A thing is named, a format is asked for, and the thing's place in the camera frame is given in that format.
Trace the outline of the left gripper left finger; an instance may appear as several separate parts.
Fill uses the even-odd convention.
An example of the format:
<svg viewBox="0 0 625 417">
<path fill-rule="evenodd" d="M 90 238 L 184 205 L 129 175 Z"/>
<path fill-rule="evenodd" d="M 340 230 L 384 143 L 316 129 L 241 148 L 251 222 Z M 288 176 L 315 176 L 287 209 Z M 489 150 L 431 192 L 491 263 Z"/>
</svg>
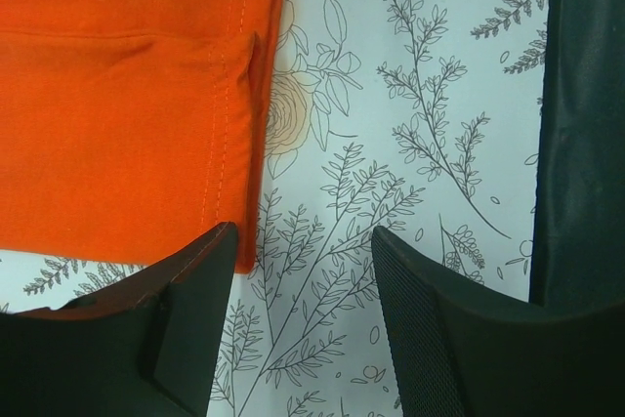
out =
<svg viewBox="0 0 625 417">
<path fill-rule="evenodd" d="M 203 416 L 229 303 L 237 228 L 59 309 L 1 317 L 5 416 Z"/>
</svg>

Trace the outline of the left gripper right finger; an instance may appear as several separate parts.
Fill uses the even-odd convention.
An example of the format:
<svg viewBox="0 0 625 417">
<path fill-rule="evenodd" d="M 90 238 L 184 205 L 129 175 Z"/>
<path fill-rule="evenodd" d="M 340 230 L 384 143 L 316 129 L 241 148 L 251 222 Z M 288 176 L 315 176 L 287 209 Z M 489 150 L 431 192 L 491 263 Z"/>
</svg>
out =
<svg viewBox="0 0 625 417">
<path fill-rule="evenodd" d="M 386 228 L 375 278 L 406 416 L 620 416 L 624 302 L 557 309 L 501 294 Z"/>
</svg>

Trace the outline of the orange t shirt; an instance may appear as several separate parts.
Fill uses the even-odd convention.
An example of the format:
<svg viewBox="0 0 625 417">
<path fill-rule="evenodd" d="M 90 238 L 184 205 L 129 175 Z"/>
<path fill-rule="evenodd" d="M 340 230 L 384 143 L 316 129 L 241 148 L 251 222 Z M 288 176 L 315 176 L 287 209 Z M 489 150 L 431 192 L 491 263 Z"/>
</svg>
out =
<svg viewBox="0 0 625 417">
<path fill-rule="evenodd" d="M 1 246 L 253 266 L 282 0 L 1 0 Z"/>
</svg>

